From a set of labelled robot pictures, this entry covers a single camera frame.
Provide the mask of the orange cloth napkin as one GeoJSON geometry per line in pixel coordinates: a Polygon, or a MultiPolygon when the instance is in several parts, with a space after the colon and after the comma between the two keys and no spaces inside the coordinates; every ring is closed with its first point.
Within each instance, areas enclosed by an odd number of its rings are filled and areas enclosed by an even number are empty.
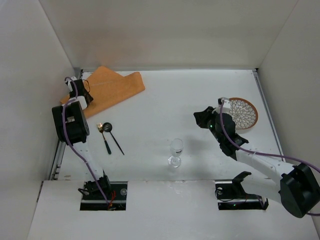
{"type": "Polygon", "coordinates": [[[93,97],[84,109],[87,119],[145,90],[139,72],[122,76],[105,66],[98,67],[83,84],[93,97]]]}

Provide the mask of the floral patterned ceramic plate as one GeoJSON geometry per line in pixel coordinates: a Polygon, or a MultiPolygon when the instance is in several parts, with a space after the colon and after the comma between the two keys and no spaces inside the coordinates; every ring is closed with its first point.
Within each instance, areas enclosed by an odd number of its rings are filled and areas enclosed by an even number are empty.
{"type": "Polygon", "coordinates": [[[236,130],[247,130],[252,128],[258,121],[259,115],[256,107],[246,99],[232,97],[230,110],[227,112],[235,122],[236,130]]]}

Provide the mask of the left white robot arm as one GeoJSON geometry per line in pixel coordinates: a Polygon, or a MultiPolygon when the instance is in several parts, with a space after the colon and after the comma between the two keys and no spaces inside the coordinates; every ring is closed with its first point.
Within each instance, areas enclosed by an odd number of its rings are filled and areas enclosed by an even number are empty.
{"type": "Polygon", "coordinates": [[[93,98],[81,79],[67,76],[64,83],[69,89],[69,97],[65,103],[51,109],[57,137],[69,146],[84,168],[87,181],[78,191],[84,197],[94,200],[102,197],[108,203],[113,196],[109,178],[93,159],[88,144],[90,129],[84,110],[93,98]]]}

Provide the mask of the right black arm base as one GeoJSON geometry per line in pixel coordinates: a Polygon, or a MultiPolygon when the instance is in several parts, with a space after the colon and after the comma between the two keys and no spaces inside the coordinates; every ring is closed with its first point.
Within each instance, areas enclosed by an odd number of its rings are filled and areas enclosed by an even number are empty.
{"type": "Polygon", "coordinates": [[[269,200],[260,195],[246,193],[242,182],[252,173],[243,171],[233,179],[215,181],[214,194],[220,211],[262,210],[269,206],[269,200]]]}

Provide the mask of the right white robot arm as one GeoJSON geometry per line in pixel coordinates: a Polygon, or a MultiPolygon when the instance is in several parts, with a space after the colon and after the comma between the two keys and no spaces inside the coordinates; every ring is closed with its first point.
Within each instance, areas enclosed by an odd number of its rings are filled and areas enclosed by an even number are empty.
{"type": "Polygon", "coordinates": [[[314,165],[298,160],[294,165],[283,162],[283,156],[253,150],[249,141],[236,133],[232,117],[222,112],[220,107],[207,107],[194,112],[198,127],[208,129],[219,143],[219,148],[233,160],[246,164],[270,179],[256,181],[251,185],[261,185],[261,195],[277,201],[294,217],[310,215],[310,211],[320,202],[320,185],[313,170],[314,165]]]}

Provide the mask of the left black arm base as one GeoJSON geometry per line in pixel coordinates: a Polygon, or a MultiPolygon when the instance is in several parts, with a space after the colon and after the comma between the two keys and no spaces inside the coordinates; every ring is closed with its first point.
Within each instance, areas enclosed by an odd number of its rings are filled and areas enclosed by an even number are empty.
{"type": "Polygon", "coordinates": [[[88,186],[78,188],[81,193],[81,211],[125,211],[127,206],[128,182],[114,181],[110,183],[111,189],[102,187],[107,201],[101,191],[94,187],[90,191],[88,186]]]}

